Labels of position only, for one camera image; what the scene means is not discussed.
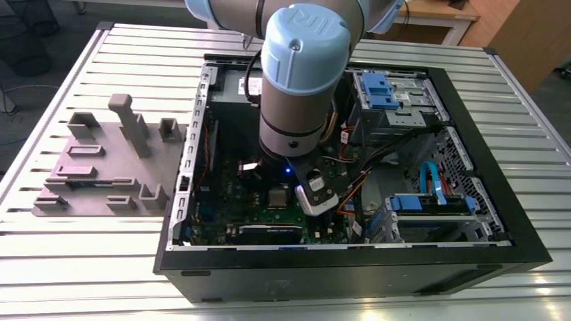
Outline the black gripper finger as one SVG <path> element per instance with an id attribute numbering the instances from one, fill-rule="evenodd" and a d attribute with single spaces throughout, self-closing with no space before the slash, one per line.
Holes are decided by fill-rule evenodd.
<path id="1" fill-rule="evenodd" d="M 239 178 L 243 182 L 261 183 L 267 179 L 267 170 L 261 161 L 239 162 Z"/>

